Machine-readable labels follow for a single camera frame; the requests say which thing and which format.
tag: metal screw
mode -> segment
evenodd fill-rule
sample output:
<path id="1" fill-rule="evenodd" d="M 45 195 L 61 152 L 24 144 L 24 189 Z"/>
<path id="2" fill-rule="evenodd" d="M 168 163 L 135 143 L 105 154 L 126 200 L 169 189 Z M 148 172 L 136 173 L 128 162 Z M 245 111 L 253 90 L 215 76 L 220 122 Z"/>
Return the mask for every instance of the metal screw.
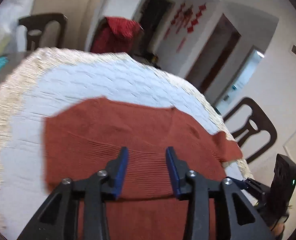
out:
<path id="1" fill-rule="evenodd" d="M 97 175 L 100 176 L 100 177 L 105 177 L 105 176 L 108 175 L 108 172 L 105 171 L 105 170 L 101 170 L 101 171 L 97 172 Z"/>
<path id="2" fill-rule="evenodd" d="M 71 182 L 72 182 L 72 179 L 70 179 L 70 178 L 65 178 L 61 181 L 61 183 L 64 185 L 70 184 Z"/>
<path id="3" fill-rule="evenodd" d="M 230 185 L 230 184 L 232 184 L 232 179 L 225 178 L 225 179 L 223 179 L 223 182 L 224 182 L 224 184 L 226 184 L 226 185 Z"/>
<path id="4" fill-rule="evenodd" d="M 193 171 L 193 170 L 190 170 L 190 171 L 188 172 L 188 176 L 189 176 L 189 177 L 196 177 L 196 172 Z"/>

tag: red-brown sweater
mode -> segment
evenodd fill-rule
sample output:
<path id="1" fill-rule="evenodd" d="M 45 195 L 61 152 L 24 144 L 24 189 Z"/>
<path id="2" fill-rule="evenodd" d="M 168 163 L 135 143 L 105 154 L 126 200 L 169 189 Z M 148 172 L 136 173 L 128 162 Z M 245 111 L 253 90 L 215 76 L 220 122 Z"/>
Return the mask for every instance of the red-brown sweater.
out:
<path id="1" fill-rule="evenodd" d="M 46 182 L 84 179 L 129 149 L 128 169 L 118 202 L 107 203 L 111 240 L 181 240 L 187 201 L 172 197 L 165 149 L 208 179 L 225 177 L 220 162 L 242 157 L 224 132 L 210 135 L 193 117 L 176 108 L 153 108 L 95 98 L 46 118 Z M 215 214 L 210 202 L 210 234 Z"/>

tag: dark wooden chair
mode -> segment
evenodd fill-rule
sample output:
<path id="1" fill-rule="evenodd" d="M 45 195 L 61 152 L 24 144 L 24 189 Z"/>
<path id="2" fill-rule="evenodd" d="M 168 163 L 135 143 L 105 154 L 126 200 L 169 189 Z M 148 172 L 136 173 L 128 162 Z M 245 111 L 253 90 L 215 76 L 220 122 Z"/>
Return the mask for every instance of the dark wooden chair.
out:
<path id="1" fill-rule="evenodd" d="M 62 13 L 46 13 L 31 15 L 19 19 L 18 25 L 23 25 L 27 28 L 27 50 L 35 50 L 39 48 L 40 38 L 43 35 L 47 24 L 52 21 L 56 21 L 60 24 L 60 32 L 57 38 L 56 47 L 62 48 L 67 25 L 67 17 L 65 15 Z M 32 33 L 34 30 L 39 30 L 40 32 L 34 35 Z"/>
<path id="2" fill-rule="evenodd" d="M 98 39 L 99 35 L 102 33 L 102 31 L 108 27 L 108 22 L 107 22 L 107 19 L 106 17 L 102 18 L 100 20 L 100 22 L 98 23 L 98 26 L 97 26 L 97 29 L 95 30 L 95 34 L 94 34 L 94 37 L 93 37 L 93 40 L 92 40 L 92 43 L 94 43 L 95 40 Z"/>
<path id="3" fill-rule="evenodd" d="M 238 141 L 239 147 L 241 147 L 247 139 L 254 134 L 261 132 L 262 130 L 267 131 L 270 134 L 270 140 L 267 144 L 261 147 L 257 152 L 246 159 L 247 163 L 251 163 L 255 159 L 257 159 L 260 155 L 262 155 L 265 151 L 267 151 L 277 140 L 277 131 L 269 120 L 264 111 L 260 108 L 260 106 L 251 98 L 243 98 L 225 117 L 224 122 L 226 122 L 230 117 L 232 117 L 243 105 L 247 105 L 251 108 L 252 114 L 248 117 L 245 125 L 239 130 L 232 133 L 234 138 L 242 135 L 245 131 L 248 131 L 243 137 Z M 255 129 L 251 123 L 252 120 L 257 129 Z"/>

